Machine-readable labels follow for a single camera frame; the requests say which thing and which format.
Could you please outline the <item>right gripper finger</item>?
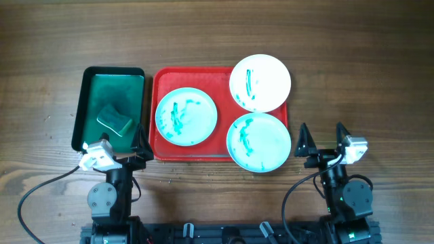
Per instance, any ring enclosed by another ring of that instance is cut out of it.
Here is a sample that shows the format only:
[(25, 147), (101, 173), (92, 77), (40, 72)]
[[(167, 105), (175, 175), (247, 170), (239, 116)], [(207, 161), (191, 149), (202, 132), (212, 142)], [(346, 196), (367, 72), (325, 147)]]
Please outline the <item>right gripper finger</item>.
[(315, 142), (310, 134), (310, 131), (306, 125), (303, 123), (300, 126), (299, 138), (296, 145), (296, 150), (294, 153), (295, 157), (310, 157), (318, 155), (318, 150)]
[(343, 148), (350, 144), (349, 140), (351, 139), (351, 134), (346, 129), (346, 127), (338, 122), (336, 124), (336, 143), (337, 148)]

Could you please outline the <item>green sponge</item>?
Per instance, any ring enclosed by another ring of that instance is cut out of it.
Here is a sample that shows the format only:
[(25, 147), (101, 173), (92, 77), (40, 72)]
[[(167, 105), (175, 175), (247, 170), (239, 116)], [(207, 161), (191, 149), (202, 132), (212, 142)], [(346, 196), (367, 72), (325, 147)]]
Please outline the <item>green sponge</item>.
[(119, 137), (123, 137), (133, 124), (133, 120), (130, 117), (120, 114), (111, 104), (102, 108), (96, 120)]

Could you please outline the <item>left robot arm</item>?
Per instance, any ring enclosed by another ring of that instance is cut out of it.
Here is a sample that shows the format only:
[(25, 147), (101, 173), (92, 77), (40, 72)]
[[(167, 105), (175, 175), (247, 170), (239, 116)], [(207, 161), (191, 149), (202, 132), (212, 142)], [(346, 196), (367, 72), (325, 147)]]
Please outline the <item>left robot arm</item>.
[(150, 232), (138, 216), (131, 215), (132, 189), (138, 186), (133, 172), (146, 168), (153, 152), (144, 132), (138, 125), (130, 149), (134, 155), (118, 159), (109, 135), (103, 133), (99, 141), (90, 144), (79, 163), (83, 170), (93, 169), (106, 176), (106, 180), (91, 188), (87, 204), (92, 212), (92, 225), (81, 229), (81, 244), (145, 243), (153, 242)]

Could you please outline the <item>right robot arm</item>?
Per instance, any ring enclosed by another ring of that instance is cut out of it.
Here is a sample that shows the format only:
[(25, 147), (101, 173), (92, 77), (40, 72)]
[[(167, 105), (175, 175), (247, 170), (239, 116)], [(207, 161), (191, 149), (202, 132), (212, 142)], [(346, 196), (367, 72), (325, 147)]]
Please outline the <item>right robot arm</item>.
[(373, 214), (373, 183), (361, 175), (348, 175), (346, 166), (368, 151), (368, 141), (336, 125), (336, 148), (318, 149), (305, 123), (300, 126), (295, 157), (305, 157), (305, 168), (317, 168), (329, 214), (320, 218), (324, 243), (368, 243), (372, 236), (367, 217)]

